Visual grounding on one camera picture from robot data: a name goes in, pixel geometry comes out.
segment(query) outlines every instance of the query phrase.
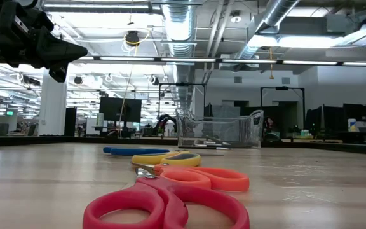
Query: pink object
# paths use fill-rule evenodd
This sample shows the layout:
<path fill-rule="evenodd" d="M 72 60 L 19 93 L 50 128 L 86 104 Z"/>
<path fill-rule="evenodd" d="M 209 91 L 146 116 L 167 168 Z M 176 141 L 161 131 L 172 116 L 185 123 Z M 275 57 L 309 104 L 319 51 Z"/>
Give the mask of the pink object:
<path fill-rule="evenodd" d="M 104 195 L 90 203 L 84 212 L 83 229 L 184 229 L 189 217 L 184 202 L 222 212 L 235 222 L 231 229 L 250 228 L 247 209 L 225 193 L 174 183 L 163 177 L 140 177 L 131 188 Z M 101 216 L 118 209 L 144 209 L 151 214 L 134 224 L 100 220 Z"/>

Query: wire basket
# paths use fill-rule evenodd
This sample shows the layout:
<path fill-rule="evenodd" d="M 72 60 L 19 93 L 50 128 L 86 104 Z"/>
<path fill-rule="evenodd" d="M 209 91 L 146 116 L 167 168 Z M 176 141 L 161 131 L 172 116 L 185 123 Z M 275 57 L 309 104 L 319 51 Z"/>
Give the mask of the wire basket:
<path fill-rule="evenodd" d="M 254 111 L 238 118 L 197 118 L 192 112 L 177 110 L 178 146 L 260 148 L 264 112 Z"/>

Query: ceiling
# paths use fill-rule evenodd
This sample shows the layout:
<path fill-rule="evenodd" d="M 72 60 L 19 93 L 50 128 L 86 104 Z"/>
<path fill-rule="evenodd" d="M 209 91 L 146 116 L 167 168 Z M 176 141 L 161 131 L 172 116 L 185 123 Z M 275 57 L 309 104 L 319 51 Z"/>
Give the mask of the ceiling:
<path fill-rule="evenodd" d="M 45 4 L 56 2 L 64 3 L 64 0 L 45 0 Z M 267 1 L 236 1 L 233 10 L 240 10 L 241 21 L 233 23 L 228 20 L 223 33 L 223 41 L 217 50 L 217 55 L 233 54 L 239 52 L 248 43 L 247 28 L 250 25 L 252 16 L 262 13 L 265 10 Z M 195 20 L 195 57 L 204 57 L 207 49 L 208 38 L 210 37 L 212 23 L 215 20 L 215 9 L 218 0 L 204 1 L 196 8 Z M 324 17 L 329 13 L 347 14 L 366 9 L 366 1 L 314 1 L 302 0 L 294 8 L 289 17 Z M 53 34 L 66 41 L 85 46 L 89 55 L 100 56 L 168 56 L 169 47 L 164 42 L 167 41 L 165 21 L 162 15 L 144 13 L 71 13 L 71 12 L 47 12 L 50 19 L 55 23 Z M 125 45 L 124 36 L 128 31 L 138 31 L 139 38 L 144 40 L 138 47 L 131 48 Z M 282 48 L 272 47 L 271 52 L 267 49 L 259 49 L 256 53 L 260 59 L 294 59 L 294 60 L 366 60 L 366 48 L 337 48 L 337 49 L 306 49 L 306 48 Z M 196 75 L 201 74 L 202 66 L 196 66 Z M 218 67 L 212 74 L 211 85 L 223 85 L 225 81 L 232 79 L 224 78 L 229 75 L 229 71 L 220 71 Z M 260 66 L 258 69 L 262 73 L 270 70 L 269 66 Z M 299 74 L 306 70 L 305 67 L 284 66 L 276 67 L 275 71 L 288 71 L 287 74 Z M 0 64 L 0 107 L 19 108 L 21 116 L 33 117 L 38 115 L 40 106 L 41 88 L 31 86 L 33 90 L 23 90 L 29 85 L 20 81 L 22 76 L 28 76 L 43 83 L 43 69 L 33 69 L 31 66 L 21 65 L 14 69 L 6 64 Z M 75 77 L 83 79 L 82 84 L 74 82 Z M 153 77 L 163 83 L 175 83 L 173 77 L 173 66 L 171 65 L 131 65 L 131 64 L 94 64 L 91 62 L 70 64 L 67 83 L 69 93 L 67 95 L 67 106 L 78 107 L 79 116 L 92 116 L 98 113 L 98 102 L 100 95 L 95 89 L 108 90 L 109 96 L 143 99 L 145 108 L 142 116 L 145 119 L 156 119 L 156 102 L 147 103 L 147 100 L 156 101 L 158 99 L 159 87 L 150 81 Z M 249 84 L 256 84 L 252 78 L 248 79 Z M 161 112 L 171 112 L 178 102 L 174 102 L 173 87 L 165 90 L 165 97 L 162 103 Z"/>

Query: table surface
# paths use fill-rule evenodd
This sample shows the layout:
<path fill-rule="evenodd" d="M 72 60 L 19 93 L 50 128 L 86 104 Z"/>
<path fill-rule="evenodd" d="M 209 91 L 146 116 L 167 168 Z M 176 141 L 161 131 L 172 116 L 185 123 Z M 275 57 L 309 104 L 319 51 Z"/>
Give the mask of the table surface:
<path fill-rule="evenodd" d="M 88 203 L 135 182 L 130 158 L 101 153 L 103 147 L 1 147 L 0 228 L 81 229 Z M 366 228 L 366 155 L 290 148 L 218 151 L 223 152 L 203 157 L 202 165 L 250 176 L 248 192 L 230 195 L 247 207 L 252 228 Z M 187 228 L 229 228 L 232 223 L 213 209 L 187 207 Z M 126 210 L 103 220 L 131 223 L 146 216 Z"/>

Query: metal frame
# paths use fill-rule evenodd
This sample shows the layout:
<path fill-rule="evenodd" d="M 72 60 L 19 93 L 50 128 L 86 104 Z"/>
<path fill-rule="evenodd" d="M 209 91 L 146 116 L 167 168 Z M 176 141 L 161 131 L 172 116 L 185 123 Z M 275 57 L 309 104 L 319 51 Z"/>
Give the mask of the metal frame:
<path fill-rule="evenodd" d="M 203 86 L 204 93 L 203 93 L 203 103 L 204 106 L 206 104 L 206 84 L 204 83 L 159 83 L 159 99 L 158 99 L 158 118 L 160 117 L 160 94 L 161 94 L 161 87 L 163 85 L 175 85 L 176 87 L 190 87 L 190 86 Z"/>
<path fill-rule="evenodd" d="M 261 87 L 261 109 L 263 108 L 263 104 L 264 104 L 264 96 L 263 96 L 264 89 L 301 90 L 302 91 L 302 99 L 303 99 L 303 128 L 306 126 L 306 101 L 305 101 L 305 96 L 304 96 L 304 88 L 299 88 L 299 87 Z"/>

